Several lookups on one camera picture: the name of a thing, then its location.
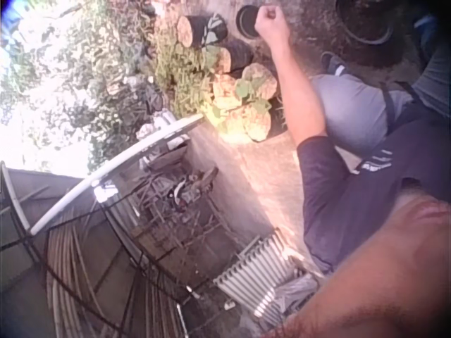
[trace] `skin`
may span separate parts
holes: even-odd
[[[271,49],[294,142],[326,135],[321,105],[293,57],[279,7],[261,7],[256,29]],[[450,285],[451,206],[405,190],[380,230],[266,338],[429,337],[450,305]]]

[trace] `sleeve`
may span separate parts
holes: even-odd
[[[297,147],[304,187],[304,231],[346,187],[350,171],[328,137],[317,136]]]

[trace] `wood slice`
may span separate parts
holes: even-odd
[[[242,123],[247,135],[256,142],[264,141],[271,129],[271,115],[269,112],[259,114],[253,107],[246,106],[242,114]]]
[[[202,38],[206,35],[209,17],[200,15],[181,16],[177,22],[178,41],[185,47],[201,47]],[[227,26],[223,19],[220,25],[212,28],[218,38],[216,42],[220,42],[227,37]]]
[[[258,88],[257,96],[265,100],[272,99],[278,89],[278,82],[271,71],[260,63],[247,66],[242,72],[242,78],[248,81],[264,78],[264,83]]]
[[[251,47],[241,40],[233,40],[220,45],[218,63],[215,73],[224,74],[243,69],[252,62],[253,53]]]
[[[219,109],[234,109],[242,102],[235,96],[237,80],[229,75],[216,75],[213,82],[214,105]]]

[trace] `fist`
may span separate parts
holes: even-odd
[[[255,30],[269,45],[271,51],[289,45],[290,28],[279,6],[260,7]]]

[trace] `radiator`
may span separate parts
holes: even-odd
[[[240,261],[219,275],[214,284],[236,302],[276,326],[283,321],[274,289],[293,276],[295,266],[283,254],[285,245],[276,232],[261,240]]]

